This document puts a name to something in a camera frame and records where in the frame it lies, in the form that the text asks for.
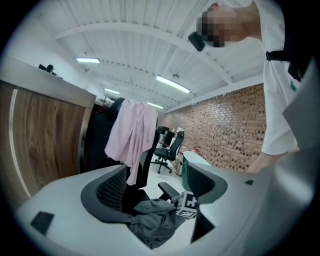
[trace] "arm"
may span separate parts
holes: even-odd
[[[254,173],[257,174],[260,172],[260,170],[267,166],[273,166],[275,165],[280,158],[285,156],[287,153],[284,154],[277,154],[277,155],[269,155],[265,154],[263,152],[260,153],[257,160],[253,162],[253,164],[250,165],[246,173]]]

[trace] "gray cloth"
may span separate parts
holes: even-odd
[[[150,249],[158,248],[169,240],[186,219],[176,215],[177,207],[162,199],[138,203],[134,210],[139,214],[132,218],[128,228]]]

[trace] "fabric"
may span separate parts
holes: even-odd
[[[131,99],[122,102],[104,152],[131,167],[128,185],[136,184],[140,157],[153,145],[157,117],[152,106]]]
[[[285,22],[280,6],[273,0],[254,0],[254,3],[260,15],[263,51],[283,50]],[[295,136],[283,116],[283,111],[300,88],[300,83],[288,73],[289,64],[285,61],[265,60],[263,65],[267,126],[261,151],[267,155],[280,155],[294,151],[297,147]]]
[[[138,203],[134,210],[138,215],[131,220],[128,228],[150,249],[158,248],[168,241],[186,219],[176,215],[175,202],[180,195],[172,199],[172,203],[162,199],[153,199]]]

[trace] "brick wall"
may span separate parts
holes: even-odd
[[[211,165],[244,172],[260,154],[266,131],[263,84],[187,106],[159,119],[170,129],[185,129],[183,145]]]

